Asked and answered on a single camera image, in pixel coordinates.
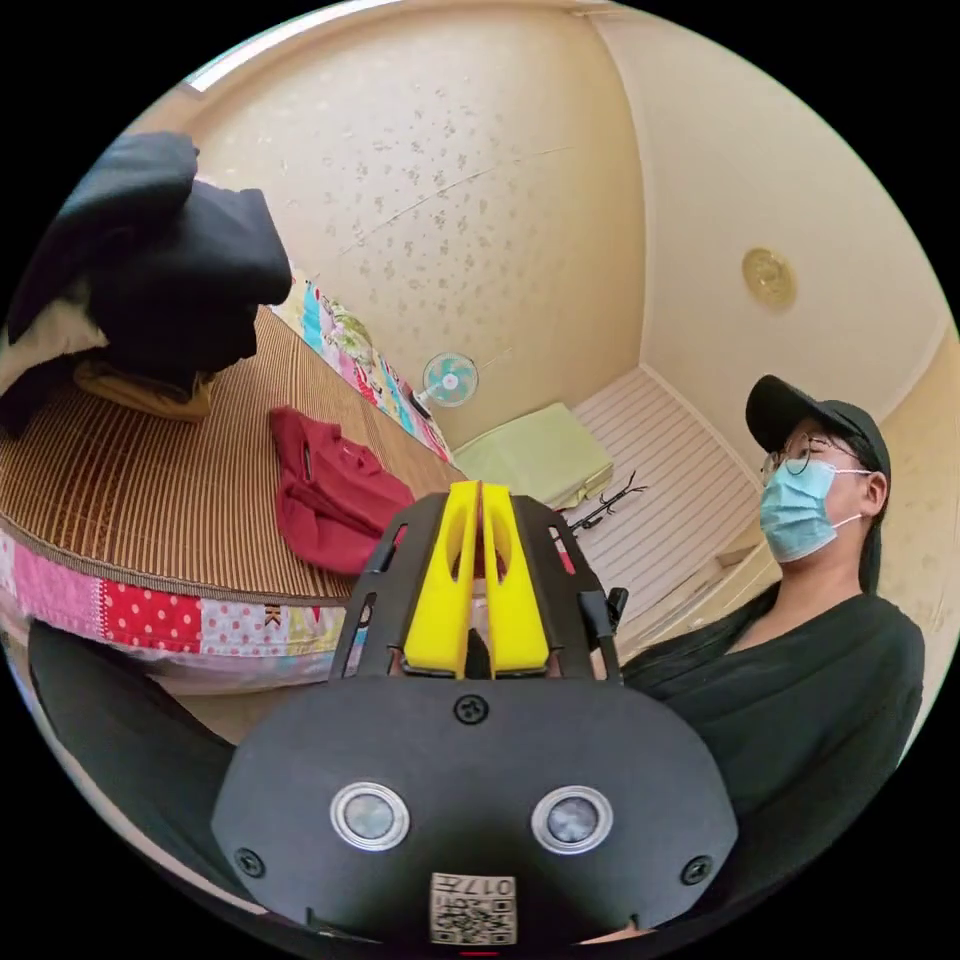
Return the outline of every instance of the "yellow cloth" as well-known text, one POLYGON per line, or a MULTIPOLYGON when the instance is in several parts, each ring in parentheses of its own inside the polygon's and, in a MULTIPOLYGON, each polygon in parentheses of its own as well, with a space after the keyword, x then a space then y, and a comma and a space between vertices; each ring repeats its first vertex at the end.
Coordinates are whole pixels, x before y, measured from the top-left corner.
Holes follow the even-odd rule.
POLYGON ((166 420, 199 423, 210 416, 210 392, 214 377, 197 375, 193 396, 186 402, 174 400, 142 383, 120 376, 107 364, 84 360, 73 371, 73 381, 86 393, 118 403, 131 410, 166 420))
POLYGON ((32 367, 105 346, 106 336, 87 316, 82 303, 54 300, 40 311, 13 346, 6 326, 0 331, 0 396, 32 367))

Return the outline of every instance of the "gold light fixture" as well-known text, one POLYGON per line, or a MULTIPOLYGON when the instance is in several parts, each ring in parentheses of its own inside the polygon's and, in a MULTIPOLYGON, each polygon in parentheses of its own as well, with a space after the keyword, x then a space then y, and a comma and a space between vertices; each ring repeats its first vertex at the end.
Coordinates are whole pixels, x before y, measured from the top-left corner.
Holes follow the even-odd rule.
POLYGON ((743 258, 747 289, 762 304, 786 310, 797 296, 797 282, 786 257, 766 247, 754 247, 743 258))

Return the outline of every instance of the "blue surgical mask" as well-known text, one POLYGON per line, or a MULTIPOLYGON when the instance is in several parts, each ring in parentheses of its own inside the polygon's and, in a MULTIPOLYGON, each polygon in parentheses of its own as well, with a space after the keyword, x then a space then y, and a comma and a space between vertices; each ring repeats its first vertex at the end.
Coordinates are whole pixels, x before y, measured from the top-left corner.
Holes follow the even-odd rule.
POLYGON ((837 539, 837 529, 861 514, 838 524, 827 517, 827 494, 838 473, 869 475, 869 470, 838 470, 830 463, 809 460, 802 469, 787 461, 770 478, 760 502, 760 527, 777 563, 802 560, 837 539), (790 466, 799 473, 791 473, 790 466))

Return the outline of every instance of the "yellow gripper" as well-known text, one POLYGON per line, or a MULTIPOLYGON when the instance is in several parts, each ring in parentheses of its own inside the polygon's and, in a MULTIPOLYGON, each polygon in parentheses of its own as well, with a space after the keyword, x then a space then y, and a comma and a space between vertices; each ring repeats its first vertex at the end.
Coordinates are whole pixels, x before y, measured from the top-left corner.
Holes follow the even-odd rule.
POLYGON ((492 673, 546 669, 549 646, 510 492, 464 482, 450 488, 404 643, 413 672, 464 676, 481 511, 492 673))

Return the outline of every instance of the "bed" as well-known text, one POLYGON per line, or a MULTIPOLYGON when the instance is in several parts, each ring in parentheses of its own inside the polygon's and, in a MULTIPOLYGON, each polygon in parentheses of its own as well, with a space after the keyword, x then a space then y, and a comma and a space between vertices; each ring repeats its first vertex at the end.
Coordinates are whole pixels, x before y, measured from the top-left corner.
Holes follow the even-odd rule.
POLYGON ((298 274, 285 304, 261 308, 256 357, 218 378, 199 427, 65 386, 23 438, 0 439, 0 630, 23 641, 43 620, 184 692, 325 678, 352 584, 276 529, 268 411, 340 423, 415 497, 463 477, 384 358, 372 377, 309 342, 311 298, 298 274))

